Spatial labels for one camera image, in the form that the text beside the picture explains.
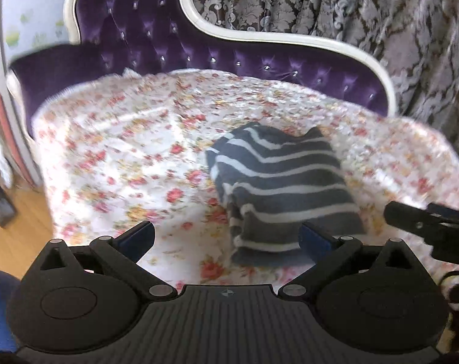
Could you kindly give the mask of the grey white striped garment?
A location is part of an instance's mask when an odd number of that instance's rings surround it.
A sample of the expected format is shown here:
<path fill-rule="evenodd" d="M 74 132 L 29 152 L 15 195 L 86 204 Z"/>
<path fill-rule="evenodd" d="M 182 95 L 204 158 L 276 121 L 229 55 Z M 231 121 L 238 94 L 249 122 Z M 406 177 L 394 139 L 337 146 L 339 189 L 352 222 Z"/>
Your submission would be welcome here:
<path fill-rule="evenodd" d="M 316 127 L 291 136 L 248 123 L 216 140 L 206 162 L 229 221 L 234 264 L 310 263 L 299 244 L 304 223 L 333 236 L 365 234 L 341 163 Z"/>

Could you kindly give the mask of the floral bed sheet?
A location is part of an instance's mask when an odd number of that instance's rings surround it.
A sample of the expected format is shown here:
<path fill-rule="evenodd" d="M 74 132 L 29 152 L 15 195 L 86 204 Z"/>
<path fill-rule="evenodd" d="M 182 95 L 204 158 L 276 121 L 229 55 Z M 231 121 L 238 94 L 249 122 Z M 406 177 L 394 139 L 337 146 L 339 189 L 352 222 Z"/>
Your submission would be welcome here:
<path fill-rule="evenodd" d="M 210 70 L 125 71 L 43 103 L 33 132 L 55 237 L 84 246 L 148 220 L 155 244 L 139 264 L 176 288 L 288 283 L 312 261 L 231 261 L 229 221 L 208 171 L 206 150 L 248 123 L 294 137 L 318 128 L 359 207 L 365 234 L 352 236 L 374 245 L 403 239 L 434 278 L 453 269 L 383 218 L 390 201 L 459 210 L 459 158 L 442 135 L 303 86 Z"/>

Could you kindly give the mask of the grey damask curtain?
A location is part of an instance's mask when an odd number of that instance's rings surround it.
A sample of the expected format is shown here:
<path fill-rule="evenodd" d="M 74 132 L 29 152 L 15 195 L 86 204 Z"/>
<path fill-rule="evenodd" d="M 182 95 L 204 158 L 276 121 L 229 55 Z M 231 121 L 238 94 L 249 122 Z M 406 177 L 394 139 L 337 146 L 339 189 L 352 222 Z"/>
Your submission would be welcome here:
<path fill-rule="evenodd" d="M 400 114 L 442 132 L 459 154 L 459 0 L 193 0 L 233 30 L 352 44 L 391 76 Z"/>

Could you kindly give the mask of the purple tufted sofa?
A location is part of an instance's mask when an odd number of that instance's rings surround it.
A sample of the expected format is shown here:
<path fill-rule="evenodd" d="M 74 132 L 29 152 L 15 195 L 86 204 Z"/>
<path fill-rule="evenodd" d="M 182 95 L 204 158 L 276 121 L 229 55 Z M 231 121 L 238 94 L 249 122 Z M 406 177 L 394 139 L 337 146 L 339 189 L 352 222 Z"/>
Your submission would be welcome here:
<path fill-rule="evenodd" d="M 371 55 L 333 39 L 229 30 L 193 0 L 65 0 L 68 42 L 15 59 L 6 77 L 25 135 L 41 104 L 108 74 L 213 69 L 288 81 L 380 115 L 397 114 L 393 83 Z"/>

